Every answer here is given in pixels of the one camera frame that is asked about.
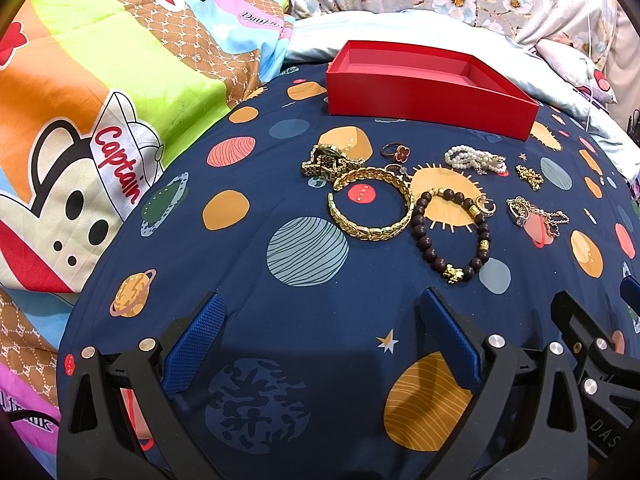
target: white blanket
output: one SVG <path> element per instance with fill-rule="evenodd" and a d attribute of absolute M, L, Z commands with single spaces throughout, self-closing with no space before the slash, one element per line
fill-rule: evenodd
<path fill-rule="evenodd" d="M 351 10 L 297 20 L 285 62 L 331 61 L 347 40 L 397 41 L 476 56 L 529 96 L 584 123 L 590 103 L 546 62 L 507 37 L 428 10 L 373 14 Z M 628 181 L 640 173 L 640 148 L 604 111 L 591 106 L 589 133 Z"/>

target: red box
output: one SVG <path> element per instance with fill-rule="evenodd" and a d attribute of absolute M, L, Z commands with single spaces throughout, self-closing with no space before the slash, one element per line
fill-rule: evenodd
<path fill-rule="evenodd" d="M 348 41 L 326 71 L 331 115 L 451 124 L 526 140 L 538 104 L 469 54 Z"/>

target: blue gripper pad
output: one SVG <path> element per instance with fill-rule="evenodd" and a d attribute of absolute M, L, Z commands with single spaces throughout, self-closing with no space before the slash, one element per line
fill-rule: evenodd
<path fill-rule="evenodd" d="M 202 307 L 164 359 L 162 389 L 169 399 L 183 392 L 191 384 L 207 351 L 213 344 L 225 320 L 226 306 L 214 294 Z"/>
<path fill-rule="evenodd" d="M 460 388 L 478 393 L 482 389 L 481 357 L 460 325 L 442 303 L 439 294 L 428 288 L 420 298 L 420 315 L 438 344 L 449 370 Z"/>
<path fill-rule="evenodd" d="M 620 283 L 620 298 L 640 316 L 640 283 L 636 279 L 627 276 Z"/>

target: metal screw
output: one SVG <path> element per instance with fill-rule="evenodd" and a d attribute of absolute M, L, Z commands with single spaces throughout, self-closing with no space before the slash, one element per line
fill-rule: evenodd
<path fill-rule="evenodd" d="M 558 341 L 549 343 L 549 350 L 551 350 L 552 354 L 556 355 L 560 355 L 562 352 L 564 352 L 564 348 L 562 348 L 562 345 Z"/>
<path fill-rule="evenodd" d="M 85 359 L 89 359 L 95 355 L 95 348 L 92 346 L 85 346 L 80 352 L 80 355 Z"/>
<path fill-rule="evenodd" d="M 493 334 L 489 336 L 488 341 L 494 348 L 502 348 L 505 345 L 505 340 L 500 334 Z"/>
<path fill-rule="evenodd" d="M 145 337 L 138 344 L 138 348 L 140 348 L 143 352 L 149 352 L 150 350 L 153 350 L 155 347 L 156 347 L 156 342 L 150 337 Z"/>
<path fill-rule="evenodd" d="M 587 395 L 593 395 L 598 391 L 598 383 L 593 379 L 586 379 L 582 384 L 582 388 Z"/>

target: orange fabric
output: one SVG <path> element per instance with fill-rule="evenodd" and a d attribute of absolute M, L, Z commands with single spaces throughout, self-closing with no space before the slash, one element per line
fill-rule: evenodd
<path fill-rule="evenodd" d="M 29 43 L 0 71 L 0 166 L 29 203 L 29 154 L 38 133 L 56 117 L 69 118 L 81 135 L 91 133 L 108 89 L 51 37 L 29 0 L 14 21 Z"/>

